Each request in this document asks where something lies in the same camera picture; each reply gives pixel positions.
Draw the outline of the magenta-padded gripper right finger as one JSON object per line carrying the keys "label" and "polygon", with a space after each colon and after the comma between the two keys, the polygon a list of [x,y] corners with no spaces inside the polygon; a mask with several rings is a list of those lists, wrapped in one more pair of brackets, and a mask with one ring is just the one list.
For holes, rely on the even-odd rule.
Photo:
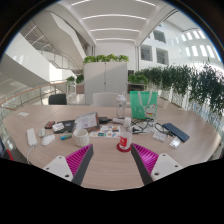
{"label": "magenta-padded gripper right finger", "polygon": [[145,185],[182,169],[168,154],[157,154],[135,143],[131,144],[131,154]]}

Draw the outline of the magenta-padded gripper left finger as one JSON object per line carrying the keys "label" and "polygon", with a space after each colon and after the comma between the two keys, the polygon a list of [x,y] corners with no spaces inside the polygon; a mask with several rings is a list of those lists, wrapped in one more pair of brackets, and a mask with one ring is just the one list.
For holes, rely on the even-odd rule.
{"label": "magenta-padded gripper left finger", "polygon": [[93,154],[93,145],[89,144],[66,157],[57,156],[44,167],[44,170],[81,185]]}

